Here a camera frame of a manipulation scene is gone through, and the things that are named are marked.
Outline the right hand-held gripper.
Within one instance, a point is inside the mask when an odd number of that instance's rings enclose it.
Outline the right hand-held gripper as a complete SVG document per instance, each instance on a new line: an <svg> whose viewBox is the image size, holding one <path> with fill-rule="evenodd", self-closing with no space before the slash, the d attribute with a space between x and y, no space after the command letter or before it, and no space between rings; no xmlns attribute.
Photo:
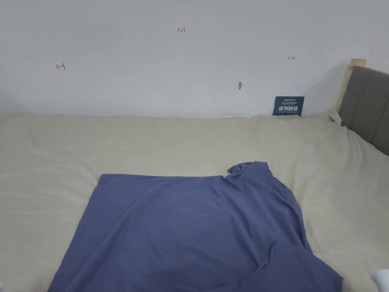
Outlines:
<svg viewBox="0 0 389 292"><path fill-rule="evenodd" d="M372 272L371 279L379 292L389 291L389 269L380 269Z"/></svg>

